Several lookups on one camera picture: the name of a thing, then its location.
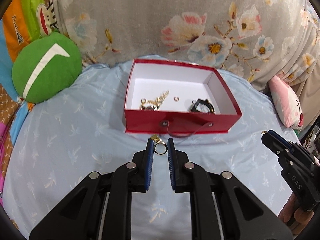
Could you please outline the red jewelry box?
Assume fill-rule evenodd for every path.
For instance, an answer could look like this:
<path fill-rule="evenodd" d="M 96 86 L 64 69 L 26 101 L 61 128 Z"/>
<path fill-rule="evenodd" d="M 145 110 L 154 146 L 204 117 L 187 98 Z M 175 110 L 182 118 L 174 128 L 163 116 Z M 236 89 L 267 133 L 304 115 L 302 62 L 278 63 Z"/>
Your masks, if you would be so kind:
<path fill-rule="evenodd" d="M 158 111 L 140 110 L 141 99 L 159 102 Z M 208 99 L 214 114 L 189 112 L 193 100 Z M 240 107 L 220 73 L 210 67 L 170 60 L 135 59 L 124 105 L 128 133 L 227 133 L 242 117 Z"/>

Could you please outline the pink patterned pillow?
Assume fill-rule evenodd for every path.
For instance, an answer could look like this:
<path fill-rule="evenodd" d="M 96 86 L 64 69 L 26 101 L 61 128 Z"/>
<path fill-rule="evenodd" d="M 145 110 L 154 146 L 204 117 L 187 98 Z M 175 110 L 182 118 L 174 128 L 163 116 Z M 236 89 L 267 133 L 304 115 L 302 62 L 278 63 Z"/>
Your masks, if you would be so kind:
<path fill-rule="evenodd" d="M 303 112 L 300 101 L 293 89 L 277 76 L 268 81 L 268 87 L 274 107 L 284 126 L 301 130 Z"/>

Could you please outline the light blue palm cloth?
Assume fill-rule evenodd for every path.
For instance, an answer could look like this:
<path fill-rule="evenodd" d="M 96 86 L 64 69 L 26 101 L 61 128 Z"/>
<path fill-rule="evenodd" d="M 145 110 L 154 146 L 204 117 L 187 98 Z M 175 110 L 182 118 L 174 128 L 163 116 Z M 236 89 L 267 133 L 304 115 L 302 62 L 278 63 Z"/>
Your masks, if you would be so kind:
<path fill-rule="evenodd" d="M 124 99 L 132 62 L 87 68 L 75 84 L 40 103 L 25 118 L 14 144 L 3 189 L 3 206 L 28 237 L 41 219 L 85 176 L 127 163 L 146 147 L 148 135 L 125 132 Z M 270 210 L 279 213 L 291 195 L 276 156 L 261 143 L 264 130 L 297 142 L 278 119 L 271 99 L 227 71 L 242 117 L 226 134 L 174 140 L 189 159 L 213 173 L 229 171 Z M 190 202 L 170 184 L 166 155 L 155 155 L 145 194 L 132 196 L 132 239 L 190 239 Z"/>

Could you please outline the grey floral blanket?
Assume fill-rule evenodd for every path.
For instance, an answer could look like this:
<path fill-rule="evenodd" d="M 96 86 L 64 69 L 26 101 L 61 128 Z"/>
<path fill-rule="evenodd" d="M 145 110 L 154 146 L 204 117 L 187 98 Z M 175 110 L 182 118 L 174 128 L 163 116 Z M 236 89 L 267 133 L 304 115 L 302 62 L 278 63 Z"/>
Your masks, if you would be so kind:
<path fill-rule="evenodd" d="M 319 116 L 319 16 L 309 0 L 53 0 L 85 66 L 156 54 L 224 69 L 265 92 L 277 76 L 304 126 Z"/>

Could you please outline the green round plush pillow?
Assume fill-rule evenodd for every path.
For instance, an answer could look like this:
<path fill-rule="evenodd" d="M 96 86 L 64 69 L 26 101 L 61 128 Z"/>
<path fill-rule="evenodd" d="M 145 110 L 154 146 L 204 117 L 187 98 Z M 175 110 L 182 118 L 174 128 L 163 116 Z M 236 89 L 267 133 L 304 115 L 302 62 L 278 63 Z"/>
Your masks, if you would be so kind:
<path fill-rule="evenodd" d="M 22 49 L 11 75 L 21 98 L 40 103 L 71 86 L 81 72 L 77 45 L 65 35 L 53 32 Z"/>

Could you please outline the colourful cartoon bedsheet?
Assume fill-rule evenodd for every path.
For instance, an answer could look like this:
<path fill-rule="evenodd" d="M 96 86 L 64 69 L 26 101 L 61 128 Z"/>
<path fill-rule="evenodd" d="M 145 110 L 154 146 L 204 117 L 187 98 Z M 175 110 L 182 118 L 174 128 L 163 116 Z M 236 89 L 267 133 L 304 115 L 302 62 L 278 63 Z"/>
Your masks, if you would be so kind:
<path fill-rule="evenodd" d="M 16 92 L 13 64 L 24 47 L 58 29 L 53 0 L 12 0 L 1 18 L 1 184 L 22 124 L 34 106 Z"/>

